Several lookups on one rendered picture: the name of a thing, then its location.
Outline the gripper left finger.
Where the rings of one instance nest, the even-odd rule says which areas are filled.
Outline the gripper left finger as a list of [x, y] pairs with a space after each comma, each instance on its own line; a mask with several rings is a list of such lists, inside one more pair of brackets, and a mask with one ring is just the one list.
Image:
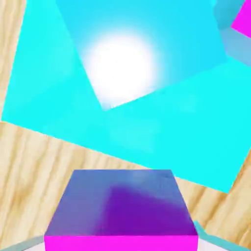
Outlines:
[[28, 239], [26, 241], [17, 243], [15, 245], [11, 245], [5, 249], [2, 249], [0, 251], [25, 251], [27, 249], [30, 249], [38, 244], [41, 244], [44, 242], [44, 236], [36, 236], [34, 238]]

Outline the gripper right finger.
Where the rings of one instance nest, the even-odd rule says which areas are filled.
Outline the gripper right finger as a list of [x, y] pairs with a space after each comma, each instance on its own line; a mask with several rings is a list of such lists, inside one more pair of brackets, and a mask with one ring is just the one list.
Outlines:
[[251, 251], [235, 243], [207, 234], [198, 221], [194, 221], [199, 241], [197, 251]]

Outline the small magenta cube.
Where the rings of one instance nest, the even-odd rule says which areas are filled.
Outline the small magenta cube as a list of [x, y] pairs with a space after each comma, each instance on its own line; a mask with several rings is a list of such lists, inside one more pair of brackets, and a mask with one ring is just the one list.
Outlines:
[[251, 67], [251, 0], [210, 0], [226, 53]]
[[46, 251], [197, 251], [170, 170], [75, 170], [44, 235]]

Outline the large cyan box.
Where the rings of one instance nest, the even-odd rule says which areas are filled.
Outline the large cyan box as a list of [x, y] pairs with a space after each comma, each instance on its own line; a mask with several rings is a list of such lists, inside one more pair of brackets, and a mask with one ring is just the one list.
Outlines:
[[54, 0], [27, 0], [2, 119], [229, 192], [251, 148], [251, 67], [226, 63], [102, 111]]

